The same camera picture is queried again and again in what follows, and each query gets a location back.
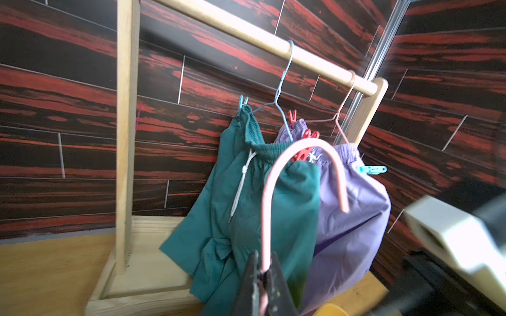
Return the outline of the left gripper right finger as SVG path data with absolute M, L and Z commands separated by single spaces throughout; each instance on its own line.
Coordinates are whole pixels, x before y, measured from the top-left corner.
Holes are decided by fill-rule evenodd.
M 266 292 L 266 315 L 296 316 L 299 314 L 279 262 L 273 262 L 266 272 Z

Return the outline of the green shorts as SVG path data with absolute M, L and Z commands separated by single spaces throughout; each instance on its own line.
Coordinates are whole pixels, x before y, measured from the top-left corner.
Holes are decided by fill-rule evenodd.
M 193 279 L 203 315 L 229 315 L 249 255 L 261 250 L 266 179 L 286 143 L 268 144 L 249 106 L 223 131 L 210 177 L 161 251 Z

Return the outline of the blue wire hanger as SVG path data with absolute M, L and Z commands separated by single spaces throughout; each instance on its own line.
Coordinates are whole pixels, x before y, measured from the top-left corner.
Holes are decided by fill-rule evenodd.
M 289 136 L 289 139 L 290 141 L 292 142 L 293 141 L 293 136 L 291 134 L 291 128 L 289 127 L 289 124 L 287 122 L 287 118 L 286 118 L 286 115 L 285 115 L 285 112 L 283 111 L 283 109 L 281 108 L 281 106 L 279 105 L 279 98 L 281 97 L 281 94 L 282 94 L 282 88 L 283 88 L 283 83 L 285 81 L 285 78 L 287 76 L 287 73 L 289 72 L 289 68 L 291 66 L 291 63 L 293 61 L 293 51 L 294 51 L 294 47 L 295 47 L 295 43 L 294 41 L 292 41 L 291 39 L 289 40 L 289 44 L 290 44 L 290 56 L 289 56 L 289 61 L 287 63 L 287 66 L 285 68 L 285 70 L 283 71 L 281 77 L 280 77 L 280 80 L 279 80 L 279 84 L 278 84 L 278 88 L 276 89 L 275 91 L 275 95 L 274 95 L 274 100 L 270 103 L 265 103 L 263 104 L 261 107 L 259 107 L 258 109 L 255 109 L 253 110 L 252 113 L 256 113 L 256 112 L 259 112 L 260 110 L 262 110 L 263 108 L 265 107 L 268 107 L 268 106 L 276 106 L 276 108 L 278 109 L 278 111 L 281 113 L 281 118 L 282 118 L 282 121 L 283 121 L 283 124 L 285 126 L 285 129 L 287 131 L 287 134 Z

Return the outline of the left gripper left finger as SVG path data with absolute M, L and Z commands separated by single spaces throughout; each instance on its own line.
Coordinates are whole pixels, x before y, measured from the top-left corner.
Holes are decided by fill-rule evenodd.
M 260 315 L 260 273 L 258 271 L 258 252 L 249 255 L 240 288 L 233 307 L 232 316 L 259 316 Z

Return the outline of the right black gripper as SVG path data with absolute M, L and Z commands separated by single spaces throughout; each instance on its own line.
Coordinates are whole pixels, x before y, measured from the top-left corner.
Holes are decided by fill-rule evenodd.
M 502 308 L 429 252 L 403 258 L 403 274 L 368 315 L 501 315 Z

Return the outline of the light blue clothespin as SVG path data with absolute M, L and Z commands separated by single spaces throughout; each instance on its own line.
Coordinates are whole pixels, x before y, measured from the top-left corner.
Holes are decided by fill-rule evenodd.
M 241 94 L 239 97 L 239 111 L 241 111 L 245 105 L 248 105 L 248 102 L 249 102 L 249 97 Z

